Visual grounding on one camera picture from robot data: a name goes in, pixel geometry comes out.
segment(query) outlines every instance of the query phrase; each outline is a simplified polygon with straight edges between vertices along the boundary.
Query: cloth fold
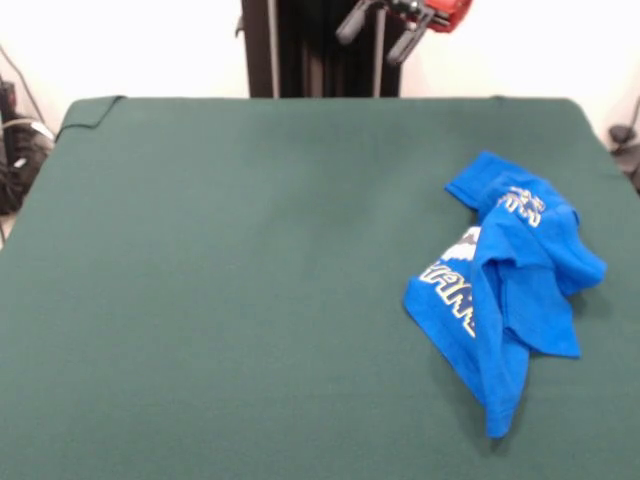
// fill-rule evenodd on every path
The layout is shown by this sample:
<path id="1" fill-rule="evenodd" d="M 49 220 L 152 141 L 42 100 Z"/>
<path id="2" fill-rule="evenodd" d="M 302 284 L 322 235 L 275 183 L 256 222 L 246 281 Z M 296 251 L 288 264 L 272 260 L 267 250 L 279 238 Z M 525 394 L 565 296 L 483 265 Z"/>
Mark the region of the cloth fold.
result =
<path id="1" fill-rule="evenodd" d="M 566 296 L 601 282 L 606 264 L 581 242 L 580 217 L 551 186 L 482 153 L 445 189 L 478 225 L 409 281 L 404 304 L 507 434 L 531 352 L 577 358 Z"/>

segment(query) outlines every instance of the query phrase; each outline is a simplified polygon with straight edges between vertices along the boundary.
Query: green table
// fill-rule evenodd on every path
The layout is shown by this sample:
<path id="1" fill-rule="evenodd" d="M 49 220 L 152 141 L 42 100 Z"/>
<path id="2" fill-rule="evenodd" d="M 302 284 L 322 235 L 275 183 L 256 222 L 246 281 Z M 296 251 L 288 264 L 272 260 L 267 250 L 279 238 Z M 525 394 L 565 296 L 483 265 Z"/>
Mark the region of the green table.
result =
<path id="1" fill-rule="evenodd" d="M 609 264 L 498 442 L 401 303 L 483 149 Z M 639 238 L 568 101 L 78 102 L 0 255 L 0 478 L 637 479 Z"/>

